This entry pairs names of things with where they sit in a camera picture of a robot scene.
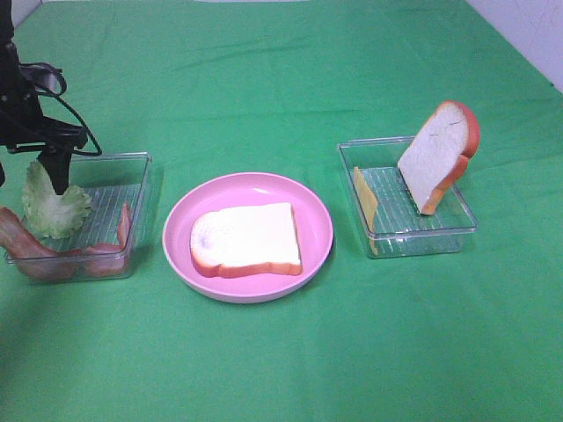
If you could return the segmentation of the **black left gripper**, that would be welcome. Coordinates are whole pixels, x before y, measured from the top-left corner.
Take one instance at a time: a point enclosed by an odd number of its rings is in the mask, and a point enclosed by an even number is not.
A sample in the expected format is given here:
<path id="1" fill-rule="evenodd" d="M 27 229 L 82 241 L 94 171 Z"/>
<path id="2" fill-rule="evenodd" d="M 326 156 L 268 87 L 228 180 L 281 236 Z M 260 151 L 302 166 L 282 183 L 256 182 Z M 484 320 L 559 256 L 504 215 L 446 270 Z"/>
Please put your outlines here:
<path id="1" fill-rule="evenodd" d="M 46 62 L 23 63 L 15 44 L 1 44 L 1 144 L 12 154 L 40 151 L 38 161 L 57 195 L 69 187 L 72 153 L 86 144 L 86 127 L 49 118 L 40 97 L 62 100 L 62 71 Z"/>

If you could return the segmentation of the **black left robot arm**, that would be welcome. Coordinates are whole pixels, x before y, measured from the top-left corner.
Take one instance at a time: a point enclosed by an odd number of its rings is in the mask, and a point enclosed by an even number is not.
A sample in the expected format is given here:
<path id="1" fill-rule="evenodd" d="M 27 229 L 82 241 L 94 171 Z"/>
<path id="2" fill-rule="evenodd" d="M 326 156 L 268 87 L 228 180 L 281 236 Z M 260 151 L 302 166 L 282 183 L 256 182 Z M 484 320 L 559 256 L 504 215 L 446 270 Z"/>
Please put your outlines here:
<path id="1" fill-rule="evenodd" d="M 81 117 L 77 125 L 44 114 L 40 97 L 62 100 L 67 84 L 62 71 L 46 62 L 19 60 L 13 42 L 11 1 L 1 2 L 1 145 L 11 154 L 37 151 L 57 195 L 69 187 L 71 156 L 83 154 L 91 132 Z"/>

